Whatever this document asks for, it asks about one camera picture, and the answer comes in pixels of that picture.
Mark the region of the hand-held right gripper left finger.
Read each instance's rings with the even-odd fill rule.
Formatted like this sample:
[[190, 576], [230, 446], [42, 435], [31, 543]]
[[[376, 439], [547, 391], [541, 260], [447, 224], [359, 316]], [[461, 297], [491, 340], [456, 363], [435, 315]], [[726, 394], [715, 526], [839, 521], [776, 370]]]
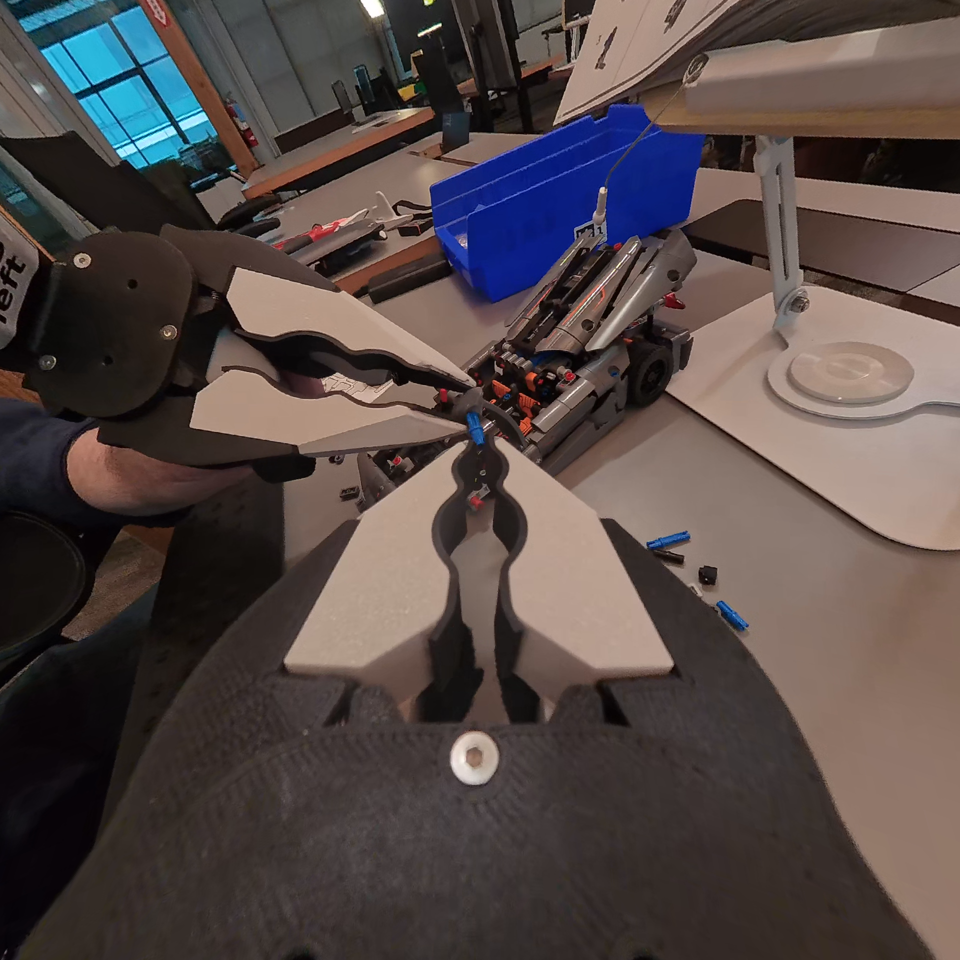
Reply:
[[285, 655], [289, 672], [382, 688], [426, 722], [466, 718], [481, 670], [452, 554], [477, 465], [457, 443], [362, 515]]

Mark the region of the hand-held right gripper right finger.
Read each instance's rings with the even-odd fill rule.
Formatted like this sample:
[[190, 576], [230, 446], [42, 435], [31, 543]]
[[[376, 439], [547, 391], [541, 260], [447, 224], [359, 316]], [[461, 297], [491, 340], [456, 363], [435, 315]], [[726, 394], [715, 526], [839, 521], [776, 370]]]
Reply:
[[669, 675], [673, 657], [598, 513], [505, 441], [485, 452], [507, 551], [494, 659], [510, 723], [537, 723], [574, 687]]

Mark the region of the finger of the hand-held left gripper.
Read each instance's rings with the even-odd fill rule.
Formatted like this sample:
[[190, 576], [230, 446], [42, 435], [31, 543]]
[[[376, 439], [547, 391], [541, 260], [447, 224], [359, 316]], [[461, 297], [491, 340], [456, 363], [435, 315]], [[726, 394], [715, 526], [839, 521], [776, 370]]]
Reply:
[[239, 329], [272, 347], [303, 349], [332, 370], [357, 378], [400, 377], [434, 388], [467, 391], [473, 379], [437, 349], [347, 292], [235, 269], [225, 293]]
[[321, 455], [422, 446], [469, 437], [462, 421], [402, 402], [380, 402], [372, 387], [332, 374], [316, 398], [295, 396], [265, 373], [226, 369], [195, 397], [189, 425], [223, 435], [274, 442]]

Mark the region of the lego car model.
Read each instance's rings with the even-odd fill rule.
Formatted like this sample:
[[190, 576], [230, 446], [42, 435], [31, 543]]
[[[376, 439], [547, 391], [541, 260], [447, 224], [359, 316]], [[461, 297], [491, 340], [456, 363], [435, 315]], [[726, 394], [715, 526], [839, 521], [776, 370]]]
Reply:
[[690, 330], [656, 317], [697, 262], [679, 227], [610, 244], [576, 240], [504, 336], [468, 362], [478, 423], [556, 476], [648, 407], [689, 363]]

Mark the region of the scattered loose lego pieces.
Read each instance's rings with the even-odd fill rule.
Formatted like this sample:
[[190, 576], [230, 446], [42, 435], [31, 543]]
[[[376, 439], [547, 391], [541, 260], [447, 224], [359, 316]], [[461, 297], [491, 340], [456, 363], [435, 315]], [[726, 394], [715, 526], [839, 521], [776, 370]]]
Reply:
[[[690, 541], [690, 532], [680, 531], [650, 539], [646, 541], [645, 546], [654, 557], [664, 564], [681, 569], [687, 562], [681, 548], [689, 544]], [[740, 611], [728, 601], [720, 598], [717, 592], [719, 589], [719, 568], [715, 564], [700, 564], [693, 574], [693, 579], [686, 584], [686, 587], [690, 593], [712, 609], [731, 630], [741, 635], [750, 631], [750, 624]]]

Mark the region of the lego instruction booklet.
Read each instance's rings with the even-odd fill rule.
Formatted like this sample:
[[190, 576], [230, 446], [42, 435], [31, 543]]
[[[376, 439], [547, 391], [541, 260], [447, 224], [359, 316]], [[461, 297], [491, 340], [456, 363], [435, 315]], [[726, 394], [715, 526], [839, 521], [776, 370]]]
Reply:
[[680, 80], [702, 53], [958, 18], [957, 1], [596, 2], [554, 124]]

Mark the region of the person's left hand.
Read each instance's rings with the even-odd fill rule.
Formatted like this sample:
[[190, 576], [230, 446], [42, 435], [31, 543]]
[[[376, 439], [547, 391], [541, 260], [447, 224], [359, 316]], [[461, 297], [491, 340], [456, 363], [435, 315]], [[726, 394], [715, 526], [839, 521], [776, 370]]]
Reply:
[[194, 507], [255, 475], [250, 466], [203, 469], [109, 446], [96, 431], [76, 438], [66, 476], [86, 505], [128, 518], [155, 518]]

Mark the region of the toy space shuttle model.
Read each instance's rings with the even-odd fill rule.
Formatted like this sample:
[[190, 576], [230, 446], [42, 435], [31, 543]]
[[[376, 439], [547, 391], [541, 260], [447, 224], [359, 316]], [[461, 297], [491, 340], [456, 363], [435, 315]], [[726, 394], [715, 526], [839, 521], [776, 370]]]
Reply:
[[317, 252], [321, 258], [351, 245], [386, 241], [389, 234], [397, 232], [397, 226], [422, 213], [433, 218], [432, 206], [409, 199], [391, 202], [378, 190], [371, 206], [330, 222], [316, 223], [303, 233], [272, 242], [271, 246], [289, 256], [316, 247], [324, 249], [324, 253]]

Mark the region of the black perforated board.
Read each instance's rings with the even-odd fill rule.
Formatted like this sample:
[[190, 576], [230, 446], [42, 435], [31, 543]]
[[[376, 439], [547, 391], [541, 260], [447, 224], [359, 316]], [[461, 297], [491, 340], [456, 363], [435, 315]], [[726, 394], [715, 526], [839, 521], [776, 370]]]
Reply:
[[283, 659], [359, 524], [332, 486], [253, 477], [173, 534], [130, 692], [100, 831], [174, 790], [174, 805], [267, 745], [343, 719], [356, 688], [299, 677]]

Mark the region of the wooden desk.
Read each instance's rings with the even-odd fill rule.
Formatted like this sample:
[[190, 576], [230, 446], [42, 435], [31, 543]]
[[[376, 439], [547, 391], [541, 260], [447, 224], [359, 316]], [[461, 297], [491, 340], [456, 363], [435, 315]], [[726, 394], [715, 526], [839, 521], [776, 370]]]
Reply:
[[246, 177], [244, 198], [258, 199], [287, 189], [311, 189], [379, 160], [402, 142], [418, 141], [434, 133], [441, 117], [426, 107], [388, 111], [379, 119], [347, 125], [283, 153]]

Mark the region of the blue storage bin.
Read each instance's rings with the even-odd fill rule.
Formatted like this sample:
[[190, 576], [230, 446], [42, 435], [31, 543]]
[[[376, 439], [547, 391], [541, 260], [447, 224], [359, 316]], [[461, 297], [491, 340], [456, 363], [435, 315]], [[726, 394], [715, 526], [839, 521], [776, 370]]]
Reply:
[[615, 104], [508, 150], [430, 189], [434, 231], [451, 266], [496, 303], [540, 281], [593, 217], [607, 184], [607, 240], [685, 222], [705, 137], [647, 127]]

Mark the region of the window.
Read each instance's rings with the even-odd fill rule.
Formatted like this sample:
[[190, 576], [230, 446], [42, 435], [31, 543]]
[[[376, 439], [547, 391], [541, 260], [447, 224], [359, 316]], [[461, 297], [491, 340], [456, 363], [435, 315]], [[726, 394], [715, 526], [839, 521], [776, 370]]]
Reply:
[[215, 127], [137, 1], [16, 4], [18, 22], [119, 159], [202, 170]]

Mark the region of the black office chair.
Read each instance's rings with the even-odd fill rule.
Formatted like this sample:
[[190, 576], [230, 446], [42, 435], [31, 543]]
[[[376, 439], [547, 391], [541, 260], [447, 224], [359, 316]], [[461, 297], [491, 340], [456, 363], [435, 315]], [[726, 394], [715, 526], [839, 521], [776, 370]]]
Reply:
[[10, 511], [1, 517], [1, 661], [58, 641], [87, 603], [109, 542]]

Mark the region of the white book stand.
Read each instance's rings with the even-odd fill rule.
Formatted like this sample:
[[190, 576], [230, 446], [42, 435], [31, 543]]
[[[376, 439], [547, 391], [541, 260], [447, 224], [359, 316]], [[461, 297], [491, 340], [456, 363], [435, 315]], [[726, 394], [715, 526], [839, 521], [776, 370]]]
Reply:
[[712, 51], [644, 107], [672, 132], [755, 136], [772, 277], [702, 330], [672, 396], [882, 537], [958, 550], [958, 327], [804, 286], [792, 135], [958, 120], [958, 19]]

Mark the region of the narrow wooden post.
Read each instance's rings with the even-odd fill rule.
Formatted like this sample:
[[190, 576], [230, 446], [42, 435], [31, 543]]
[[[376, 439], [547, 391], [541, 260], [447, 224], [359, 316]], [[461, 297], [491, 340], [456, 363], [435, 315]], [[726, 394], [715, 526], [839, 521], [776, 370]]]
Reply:
[[[139, 3], [138, 5], [146, 14], [142, 6]], [[254, 153], [247, 148], [232, 114], [228, 112], [223, 99], [175, 18], [173, 11], [167, 3], [166, 5], [174, 21], [171, 27], [168, 30], [156, 29], [146, 14], [150, 20], [150, 25], [156, 30], [161, 43], [216, 130], [240, 176], [247, 178], [258, 169], [258, 160]]]

